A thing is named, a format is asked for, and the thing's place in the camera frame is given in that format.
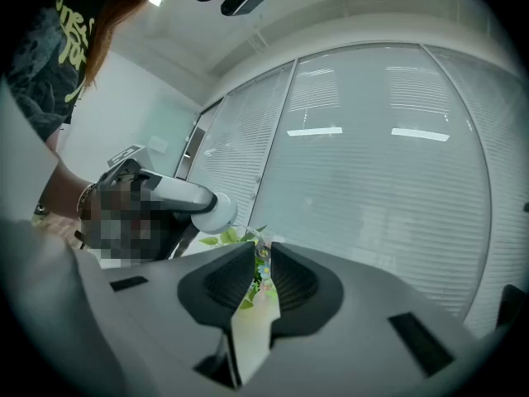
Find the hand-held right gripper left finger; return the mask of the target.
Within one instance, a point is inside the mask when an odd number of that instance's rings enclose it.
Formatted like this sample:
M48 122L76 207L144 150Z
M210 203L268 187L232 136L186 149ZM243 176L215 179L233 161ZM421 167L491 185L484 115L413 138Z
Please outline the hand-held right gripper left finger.
M231 318L253 280L254 249L247 242L107 270L77 253L126 397L238 397Z

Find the black mesh office chair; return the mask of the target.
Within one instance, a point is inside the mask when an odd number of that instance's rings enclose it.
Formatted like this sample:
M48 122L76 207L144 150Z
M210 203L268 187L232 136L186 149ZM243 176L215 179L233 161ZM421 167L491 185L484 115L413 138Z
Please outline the black mesh office chair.
M511 326L522 311L528 297L529 294L518 287L506 285L501 294L495 328Z

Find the person's left forearm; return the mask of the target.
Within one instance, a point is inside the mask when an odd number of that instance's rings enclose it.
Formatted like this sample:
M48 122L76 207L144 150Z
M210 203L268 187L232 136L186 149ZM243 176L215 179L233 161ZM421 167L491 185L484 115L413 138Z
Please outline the person's left forearm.
M75 175L58 154L40 203L55 215L82 222L101 219L101 201L97 185Z

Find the person's black printed shirt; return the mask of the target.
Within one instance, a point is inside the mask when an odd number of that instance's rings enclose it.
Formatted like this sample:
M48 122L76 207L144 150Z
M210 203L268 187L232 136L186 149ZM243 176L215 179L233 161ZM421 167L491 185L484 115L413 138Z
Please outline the person's black printed shirt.
M105 0L44 0L24 30L6 77L42 141L71 120Z

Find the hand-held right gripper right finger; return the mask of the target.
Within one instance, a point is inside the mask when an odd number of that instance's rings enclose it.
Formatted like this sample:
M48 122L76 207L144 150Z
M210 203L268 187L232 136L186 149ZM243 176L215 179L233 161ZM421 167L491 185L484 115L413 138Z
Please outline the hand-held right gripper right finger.
M280 316L244 397L471 397L496 334L373 266L292 244L271 256Z

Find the artificial flowers in pot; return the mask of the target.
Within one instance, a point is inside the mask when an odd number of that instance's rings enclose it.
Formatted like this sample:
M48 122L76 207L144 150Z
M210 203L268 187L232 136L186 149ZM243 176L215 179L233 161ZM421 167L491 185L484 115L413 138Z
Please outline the artificial flowers in pot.
M200 239L202 244L210 247L230 246L238 243L250 242L255 245L254 278L248 292L239 306L240 310L254 308L265 300L278 303L277 289L271 278L272 241L265 236L267 226L252 227L232 226L217 236Z

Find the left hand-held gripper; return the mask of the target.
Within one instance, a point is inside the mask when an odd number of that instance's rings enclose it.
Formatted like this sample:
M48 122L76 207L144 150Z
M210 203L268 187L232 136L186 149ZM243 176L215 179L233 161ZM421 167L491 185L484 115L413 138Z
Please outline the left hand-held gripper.
M138 175L141 193L150 201L160 203L165 210L174 213L208 213L215 208L217 196L209 189L149 171L153 169L147 148L132 144L107 161L107 168L98 183L116 185L118 182L131 181Z

